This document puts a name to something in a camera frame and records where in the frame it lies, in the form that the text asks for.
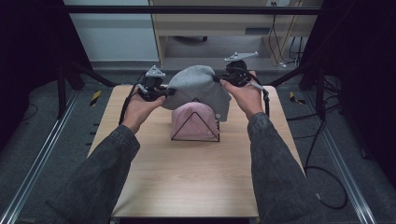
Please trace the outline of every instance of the wall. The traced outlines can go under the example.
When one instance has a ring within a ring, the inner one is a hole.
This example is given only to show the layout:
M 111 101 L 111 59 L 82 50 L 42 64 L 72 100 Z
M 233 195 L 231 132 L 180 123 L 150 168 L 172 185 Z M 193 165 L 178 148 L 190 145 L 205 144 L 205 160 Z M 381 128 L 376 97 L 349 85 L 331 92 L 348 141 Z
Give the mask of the wall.
M 64 0 L 66 5 L 147 6 L 147 0 Z M 157 63 L 158 52 L 149 14 L 71 14 L 92 66 L 128 67 Z

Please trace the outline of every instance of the pink fabric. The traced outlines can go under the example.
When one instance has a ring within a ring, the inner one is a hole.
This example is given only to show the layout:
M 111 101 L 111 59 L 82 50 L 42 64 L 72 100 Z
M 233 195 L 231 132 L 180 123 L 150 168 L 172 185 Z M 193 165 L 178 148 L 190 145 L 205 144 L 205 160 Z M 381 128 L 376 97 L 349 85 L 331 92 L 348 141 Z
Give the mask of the pink fabric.
M 210 139 L 219 134 L 215 112 L 208 105 L 198 102 L 186 103 L 173 110 L 172 128 L 171 137 L 179 140 Z

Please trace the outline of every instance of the black device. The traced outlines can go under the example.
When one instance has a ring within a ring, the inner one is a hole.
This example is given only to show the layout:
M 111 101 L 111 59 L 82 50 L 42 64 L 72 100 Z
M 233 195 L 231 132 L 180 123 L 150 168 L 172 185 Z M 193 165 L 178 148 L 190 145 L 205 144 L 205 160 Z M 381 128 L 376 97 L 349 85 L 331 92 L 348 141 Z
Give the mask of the black device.
M 167 89 L 161 84 L 163 84 L 163 79 L 160 77 L 145 77 L 143 83 L 138 86 L 137 92 L 142 99 L 149 102 L 155 101 L 163 95 L 167 97 L 175 94 L 175 89 Z
M 239 58 L 251 57 L 253 55 L 257 55 L 257 52 L 255 54 L 242 55 Z M 251 79 L 253 79 L 257 83 L 255 87 L 260 88 L 262 90 L 262 99 L 264 100 L 264 104 L 265 104 L 265 114 L 267 114 L 267 116 L 270 117 L 270 106 L 269 106 L 270 99 L 268 97 L 269 92 L 262 86 L 262 84 L 256 78 L 256 76 L 253 76 L 248 71 L 247 64 L 243 60 L 238 60 L 238 56 L 239 54 L 235 53 L 235 55 L 226 59 L 226 61 L 231 61 L 225 67 L 226 73 L 221 75 L 214 75 L 213 80 L 215 82 L 219 82 L 221 79 L 223 79 L 230 82 L 235 87 L 244 87 L 251 81 Z
M 165 74 L 154 65 L 147 71 L 142 82 L 139 82 L 140 77 L 137 79 L 122 105 L 119 124 L 123 122 L 126 108 L 135 94 L 139 94 L 140 97 L 147 102 L 153 102 L 163 95 L 167 97 L 168 95 L 175 94 L 175 89 L 168 89 L 165 86 L 162 86 L 162 77 L 165 77 Z

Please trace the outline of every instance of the gray sleeve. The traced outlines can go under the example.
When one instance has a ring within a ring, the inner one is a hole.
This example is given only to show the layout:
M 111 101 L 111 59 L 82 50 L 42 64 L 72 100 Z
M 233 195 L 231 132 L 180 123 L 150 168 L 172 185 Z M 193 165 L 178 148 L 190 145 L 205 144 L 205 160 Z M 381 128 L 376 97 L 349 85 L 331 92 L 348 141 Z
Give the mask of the gray sleeve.
M 45 202 L 35 223 L 108 223 L 139 148 L 120 125 Z
M 325 223 L 320 201 L 288 146 L 264 113 L 252 116 L 251 173 L 262 223 Z

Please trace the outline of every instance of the person's left hand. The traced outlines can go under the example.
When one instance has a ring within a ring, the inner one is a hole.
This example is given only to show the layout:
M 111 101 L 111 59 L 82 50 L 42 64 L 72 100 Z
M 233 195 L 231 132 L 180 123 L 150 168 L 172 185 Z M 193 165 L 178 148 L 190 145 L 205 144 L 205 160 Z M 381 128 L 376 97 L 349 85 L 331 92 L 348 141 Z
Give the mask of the person's left hand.
M 128 127 L 133 133 L 139 131 L 140 125 L 149 117 L 151 112 L 162 105 L 165 101 L 165 96 L 161 96 L 156 101 L 147 102 L 143 100 L 138 94 L 135 94 L 128 104 L 125 111 L 125 118 L 122 125 Z

